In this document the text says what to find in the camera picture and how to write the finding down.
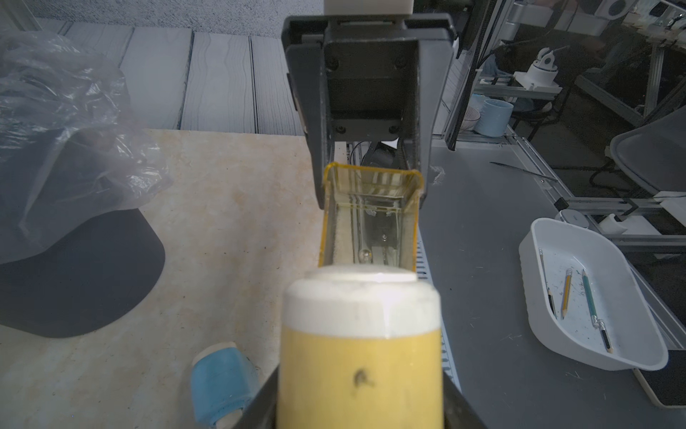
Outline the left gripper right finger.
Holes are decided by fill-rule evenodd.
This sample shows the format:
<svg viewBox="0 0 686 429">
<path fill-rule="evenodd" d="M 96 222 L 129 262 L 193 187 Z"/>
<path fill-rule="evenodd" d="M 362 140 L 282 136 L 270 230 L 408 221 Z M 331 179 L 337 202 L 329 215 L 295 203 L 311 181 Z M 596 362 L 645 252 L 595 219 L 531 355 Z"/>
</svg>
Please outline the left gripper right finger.
<svg viewBox="0 0 686 429">
<path fill-rule="evenodd" d="M 443 373 L 443 418 L 444 429 L 487 429 L 447 373 Z"/>
</svg>

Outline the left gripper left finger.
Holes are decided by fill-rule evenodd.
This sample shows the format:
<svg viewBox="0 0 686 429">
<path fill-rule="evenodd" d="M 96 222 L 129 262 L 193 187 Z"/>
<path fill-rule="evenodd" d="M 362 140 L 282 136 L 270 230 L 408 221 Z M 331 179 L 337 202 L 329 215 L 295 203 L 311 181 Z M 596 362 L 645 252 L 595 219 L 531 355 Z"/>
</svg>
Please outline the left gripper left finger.
<svg viewBox="0 0 686 429">
<path fill-rule="evenodd" d="M 279 368 L 269 376 L 233 429 L 276 429 Z"/>
</svg>

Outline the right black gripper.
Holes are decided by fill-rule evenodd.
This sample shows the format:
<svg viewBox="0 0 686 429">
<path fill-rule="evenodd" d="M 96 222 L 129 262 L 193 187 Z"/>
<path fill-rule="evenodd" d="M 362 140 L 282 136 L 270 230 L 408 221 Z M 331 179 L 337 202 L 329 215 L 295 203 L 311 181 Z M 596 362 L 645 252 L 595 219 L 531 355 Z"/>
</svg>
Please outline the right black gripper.
<svg viewBox="0 0 686 429">
<path fill-rule="evenodd" d="M 329 142 L 403 139 L 428 194 L 432 134 L 453 57 L 448 14 L 291 16 L 282 45 L 324 208 Z"/>
</svg>

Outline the blue pencil sharpener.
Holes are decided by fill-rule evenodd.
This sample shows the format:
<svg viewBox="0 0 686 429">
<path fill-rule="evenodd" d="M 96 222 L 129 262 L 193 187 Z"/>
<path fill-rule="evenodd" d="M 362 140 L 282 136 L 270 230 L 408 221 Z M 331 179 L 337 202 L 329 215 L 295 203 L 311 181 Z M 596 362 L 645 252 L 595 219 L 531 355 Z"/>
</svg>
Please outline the blue pencil sharpener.
<svg viewBox="0 0 686 429">
<path fill-rule="evenodd" d="M 212 345 L 191 365 L 195 421 L 207 428 L 232 428 L 260 388 L 257 369 L 233 341 Z"/>
</svg>

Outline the yellow sharpener shavings tray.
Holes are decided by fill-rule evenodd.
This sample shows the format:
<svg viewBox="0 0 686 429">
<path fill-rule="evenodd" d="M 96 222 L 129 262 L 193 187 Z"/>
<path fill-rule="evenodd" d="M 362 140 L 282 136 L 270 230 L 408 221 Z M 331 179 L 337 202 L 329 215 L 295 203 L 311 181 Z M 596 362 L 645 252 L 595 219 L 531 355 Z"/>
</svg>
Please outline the yellow sharpener shavings tray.
<svg viewBox="0 0 686 429">
<path fill-rule="evenodd" d="M 329 164 L 323 175 L 320 266 L 377 265 L 416 271 L 423 175 Z"/>
</svg>

